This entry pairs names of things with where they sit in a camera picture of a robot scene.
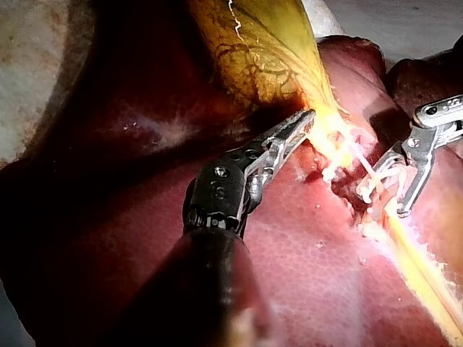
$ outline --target metal jaw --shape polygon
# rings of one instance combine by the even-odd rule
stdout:
[[[296,112],[204,166],[185,199],[185,231],[214,226],[242,237],[246,217],[262,201],[264,186],[307,139],[314,118],[314,110]]]
[[[382,179],[398,164],[413,166],[417,173],[402,197],[398,197],[399,217],[407,217],[428,181],[434,164],[434,150],[463,137],[463,95],[420,106],[415,111],[412,132],[405,141],[396,142],[373,166]],[[357,186],[358,195],[371,193],[374,184],[370,176]]]

